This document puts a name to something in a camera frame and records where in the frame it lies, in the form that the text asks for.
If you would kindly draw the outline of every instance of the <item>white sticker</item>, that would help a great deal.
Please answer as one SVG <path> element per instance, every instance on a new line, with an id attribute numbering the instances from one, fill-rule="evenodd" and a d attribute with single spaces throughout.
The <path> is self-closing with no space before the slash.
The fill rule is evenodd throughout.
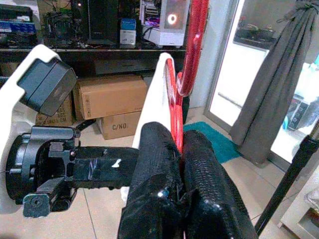
<path id="1" fill-rule="evenodd" d="M 121 162 L 121 161 L 122 161 L 121 159 L 116 160 L 115 164 L 112 165 L 112 168 L 118 168 L 118 167 L 120 167 L 120 162 Z"/>
<path id="2" fill-rule="evenodd" d="M 30 21 L 30 17 L 29 16 L 18 16 L 17 19 L 18 20 L 23 20 L 23 21 Z"/>

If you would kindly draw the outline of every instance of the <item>gray curtain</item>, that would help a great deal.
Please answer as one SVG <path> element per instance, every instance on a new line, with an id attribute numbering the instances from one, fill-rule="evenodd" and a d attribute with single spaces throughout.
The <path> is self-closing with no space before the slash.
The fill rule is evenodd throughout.
<path id="1" fill-rule="evenodd" d="M 265 58 L 230 135 L 248 160 L 263 163 L 283 123 L 311 42 L 319 0 L 297 1 Z"/>

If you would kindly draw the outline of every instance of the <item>teal rug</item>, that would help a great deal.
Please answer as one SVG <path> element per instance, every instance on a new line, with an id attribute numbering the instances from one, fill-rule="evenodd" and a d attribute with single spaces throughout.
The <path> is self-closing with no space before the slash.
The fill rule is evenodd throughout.
<path id="1" fill-rule="evenodd" d="M 236 145 L 218 131 L 214 130 L 205 122 L 197 122 L 184 125 L 184 131 L 197 130 L 203 133 L 212 143 L 216 158 L 219 163 L 225 163 L 228 160 L 237 158 L 240 155 L 236 151 Z"/>

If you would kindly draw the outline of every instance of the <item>door frame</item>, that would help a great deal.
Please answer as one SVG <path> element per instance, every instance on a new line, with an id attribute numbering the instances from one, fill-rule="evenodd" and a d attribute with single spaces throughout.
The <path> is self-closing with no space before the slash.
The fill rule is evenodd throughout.
<path id="1" fill-rule="evenodd" d="M 213 96 L 215 93 L 215 89 L 217 86 L 218 77 L 219 77 L 221 66 L 222 66 L 222 63 L 224 60 L 224 55 L 225 55 L 225 51 L 227 48 L 227 44 L 229 42 L 231 29 L 232 29 L 233 24 L 234 24 L 234 18 L 235 18 L 235 14 L 236 14 L 236 11 L 238 8 L 239 1 L 240 0 L 233 0 L 232 3 L 229 5 L 228 11 L 227 11 L 227 24 L 226 24 L 226 27 L 224 30 L 223 40 L 222 40 L 222 43 L 221 43 L 220 48 L 219 48 L 217 63 L 214 67 L 214 74 L 212 76 L 212 83 L 210 86 L 209 95 L 208 95 L 206 106 L 204 109 L 204 115 L 207 118 L 209 118 L 211 121 L 216 123 L 218 126 L 223 128 L 227 133 L 230 132 L 231 126 L 229 124 L 227 124 L 226 122 L 224 122 L 219 117 L 217 117 L 216 115 L 214 115 L 212 112 L 210 112 L 210 106 L 211 106 Z M 286 172 L 290 166 L 289 162 L 287 162 L 285 159 L 283 159 L 282 157 L 280 157 L 279 155 L 277 155 L 276 153 L 274 153 L 272 151 L 270 152 L 267 159 L 269 161 L 271 161 L 273 164 L 275 164 L 277 167 L 279 167 L 281 170 L 283 170 L 284 172 Z"/>

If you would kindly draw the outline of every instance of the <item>black foam pad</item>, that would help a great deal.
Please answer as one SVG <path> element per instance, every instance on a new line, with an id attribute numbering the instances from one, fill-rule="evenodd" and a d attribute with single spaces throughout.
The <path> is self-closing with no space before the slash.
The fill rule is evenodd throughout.
<path id="1" fill-rule="evenodd" d="M 182 238 L 184 209 L 179 202 L 182 182 L 178 160 L 170 132 L 157 122 L 144 125 L 119 239 Z"/>
<path id="2" fill-rule="evenodd" d="M 241 196 L 216 160 L 210 141 L 194 130 L 184 134 L 185 187 L 191 205 L 189 239 L 256 239 Z"/>

